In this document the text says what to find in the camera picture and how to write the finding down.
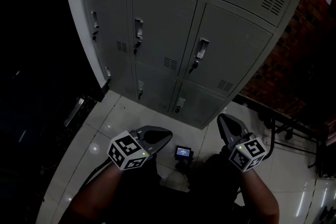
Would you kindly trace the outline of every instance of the wall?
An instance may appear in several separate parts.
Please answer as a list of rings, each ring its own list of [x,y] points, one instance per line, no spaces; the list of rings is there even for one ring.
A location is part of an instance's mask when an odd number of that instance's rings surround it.
[[[336,30],[335,6],[335,0],[331,6],[325,0],[300,0],[274,49],[240,94],[288,116],[303,108],[299,96],[304,83],[302,63]]]

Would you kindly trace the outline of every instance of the display screen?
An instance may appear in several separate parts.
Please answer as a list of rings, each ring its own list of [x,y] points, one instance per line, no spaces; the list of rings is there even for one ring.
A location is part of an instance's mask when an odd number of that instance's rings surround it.
[[[177,155],[184,156],[184,157],[189,157],[190,150],[187,150],[185,148],[178,147],[176,151]]]

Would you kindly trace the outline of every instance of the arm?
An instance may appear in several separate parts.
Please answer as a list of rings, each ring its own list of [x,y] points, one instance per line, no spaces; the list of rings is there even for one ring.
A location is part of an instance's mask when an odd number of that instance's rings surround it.
[[[60,224],[89,223],[97,220],[113,199],[122,171],[114,163],[108,165],[95,179],[75,195]]]
[[[244,202],[251,212],[255,213],[262,223],[278,224],[278,202],[257,173],[253,169],[240,173],[239,180]]]

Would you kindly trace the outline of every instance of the white tile floor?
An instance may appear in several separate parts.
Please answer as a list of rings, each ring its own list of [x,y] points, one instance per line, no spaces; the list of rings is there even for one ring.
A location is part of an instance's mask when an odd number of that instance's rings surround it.
[[[223,112],[241,119],[251,132],[269,144],[270,132],[265,130],[256,112],[233,102]],[[187,179],[174,169],[173,155],[177,144],[191,147],[197,162],[218,153],[224,145],[216,119],[204,130],[198,130],[109,91],[92,110],[65,153],[36,223],[58,223],[84,180],[107,158],[109,140],[124,130],[144,125],[160,126],[173,132],[172,140],[158,154],[157,171],[162,177],[162,185],[177,190],[187,191]],[[285,143],[284,135],[277,135],[276,141]],[[296,136],[289,144],[314,150],[313,143]],[[316,179],[314,168],[307,168],[313,162],[312,154],[276,145],[273,154],[256,167],[256,172],[278,200],[280,223],[315,223],[324,206],[336,206],[336,182]],[[236,202],[244,204],[241,194]]]

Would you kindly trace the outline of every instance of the dark clothing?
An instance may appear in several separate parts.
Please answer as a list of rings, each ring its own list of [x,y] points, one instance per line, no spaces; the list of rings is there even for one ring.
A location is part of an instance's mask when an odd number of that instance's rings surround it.
[[[188,193],[163,187],[160,179],[155,158],[141,168],[124,172],[112,204],[101,221],[186,222],[204,219],[207,222],[246,223],[248,219],[245,207],[234,204],[239,189],[235,168],[219,154],[210,157],[190,175]]]

